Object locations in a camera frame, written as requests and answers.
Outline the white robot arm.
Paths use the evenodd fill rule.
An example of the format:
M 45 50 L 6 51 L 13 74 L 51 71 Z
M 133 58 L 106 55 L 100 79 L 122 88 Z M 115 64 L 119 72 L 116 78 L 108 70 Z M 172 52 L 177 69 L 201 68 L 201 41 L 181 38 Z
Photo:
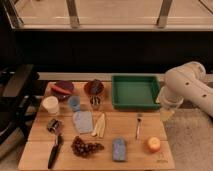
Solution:
M 164 85 L 157 97 L 162 121 L 170 119 L 184 100 L 194 103 L 213 118 L 213 88 L 203 82 L 205 76 L 205 67 L 196 61 L 174 67 L 165 73 Z

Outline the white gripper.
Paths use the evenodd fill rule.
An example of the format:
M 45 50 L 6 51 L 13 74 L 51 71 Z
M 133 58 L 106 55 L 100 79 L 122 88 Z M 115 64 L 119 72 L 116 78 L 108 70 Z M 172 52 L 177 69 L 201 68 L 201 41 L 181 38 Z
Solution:
M 167 86 L 163 86 L 157 96 L 156 102 L 160 104 L 160 119 L 166 122 L 183 103 L 183 98 L 172 92 Z

